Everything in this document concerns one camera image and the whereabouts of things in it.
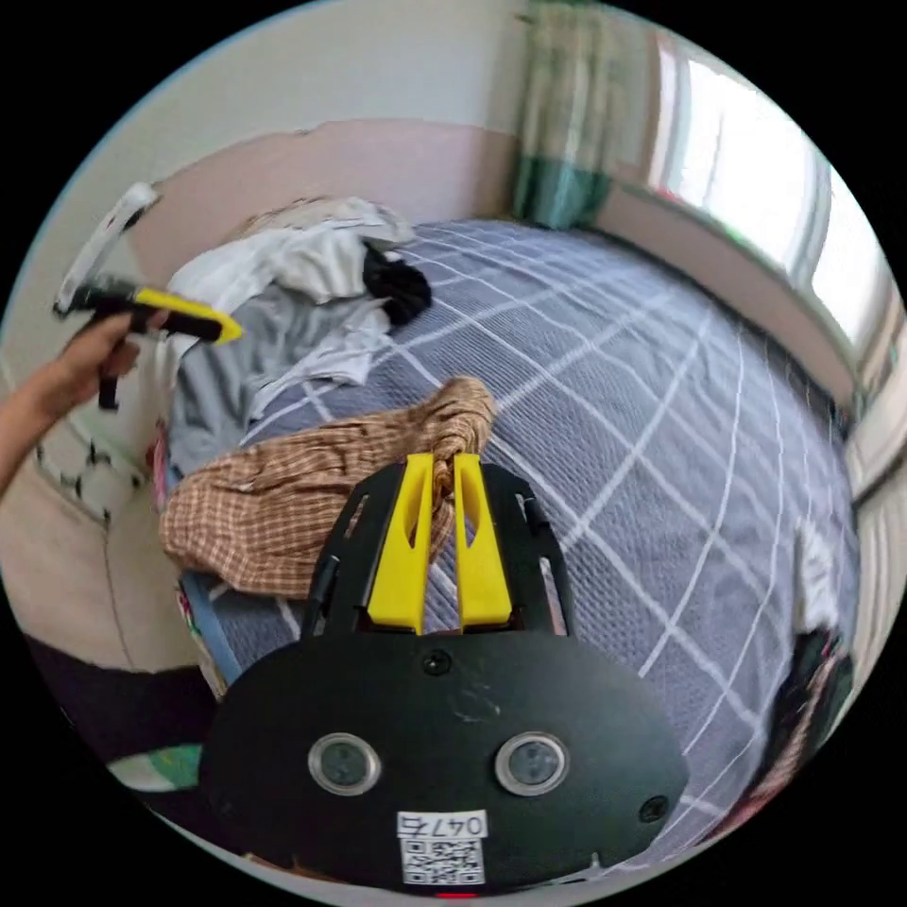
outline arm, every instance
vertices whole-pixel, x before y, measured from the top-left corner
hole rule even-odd
[[[43,405],[47,386],[42,369],[0,402],[0,500],[32,448],[56,422]]]
[[[148,322],[160,329],[166,313]],[[53,362],[39,368],[0,402],[0,500],[36,444],[77,406],[97,396],[100,375],[121,378],[139,354],[125,342],[129,315],[107,318],[80,331]]]

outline bed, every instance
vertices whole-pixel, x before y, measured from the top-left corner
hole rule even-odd
[[[702,840],[757,768],[792,655],[803,518],[832,546],[852,637],[859,555],[835,407],[771,338],[605,236],[470,219],[416,235],[402,256],[432,307],[392,335],[364,386],[290,386],[242,445],[482,379],[499,407],[486,459],[543,501],[578,632],[644,677],[684,748],[687,792],[629,868],[661,861]],[[164,491],[180,479],[165,450],[161,476]],[[448,548],[428,631],[456,626],[453,577]],[[299,634],[299,602],[217,577],[186,573],[181,601],[226,684]]]

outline curtain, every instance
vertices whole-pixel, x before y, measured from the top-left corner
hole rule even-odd
[[[621,89],[614,14],[533,4],[513,214],[552,230],[588,226],[608,194]]]

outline window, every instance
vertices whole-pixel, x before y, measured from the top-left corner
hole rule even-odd
[[[790,273],[815,197],[812,144],[742,80],[693,59],[683,69],[666,188]]]
[[[883,257],[866,215],[829,166],[829,226],[813,274],[813,292],[848,339],[861,347],[875,323]]]

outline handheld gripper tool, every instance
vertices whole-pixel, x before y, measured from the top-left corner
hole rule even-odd
[[[158,193],[145,183],[135,183],[123,194],[97,226],[73,262],[54,302],[60,318],[75,312],[91,317],[81,330],[104,318],[129,313],[132,334],[150,334],[148,322],[164,310],[164,334],[189,334],[208,343],[227,343],[242,335],[240,325],[228,315],[201,302],[101,274],[107,257],[120,237],[130,230],[158,200]],[[98,393],[101,409],[115,411],[116,379],[102,375]]]
[[[577,635],[533,490],[474,455],[453,468],[459,631],[423,632],[433,460],[412,455],[354,490],[299,641],[217,711],[198,781],[262,859],[410,894],[500,893],[641,853],[680,798],[688,770],[657,704]]]

